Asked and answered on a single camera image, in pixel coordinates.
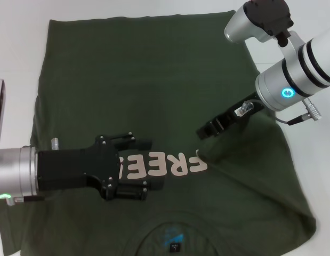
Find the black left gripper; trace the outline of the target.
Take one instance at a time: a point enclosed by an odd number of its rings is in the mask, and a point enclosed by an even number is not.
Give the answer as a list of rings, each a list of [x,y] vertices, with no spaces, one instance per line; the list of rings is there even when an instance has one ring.
[[[93,145],[81,149],[40,151],[37,154],[37,183],[40,192],[94,188],[105,200],[145,201],[148,192],[162,190],[164,177],[118,182],[118,151],[150,150],[151,139],[136,139],[132,132],[98,136]]]

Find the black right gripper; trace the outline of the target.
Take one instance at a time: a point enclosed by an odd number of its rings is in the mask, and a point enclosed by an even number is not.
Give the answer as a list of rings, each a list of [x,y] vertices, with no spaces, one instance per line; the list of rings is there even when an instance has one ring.
[[[223,114],[218,115],[200,127],[196,133],[200,139],[207,139],[223,133],[229,126],[245,123],[252,115],[264,109],[257,93],[236,102]]]

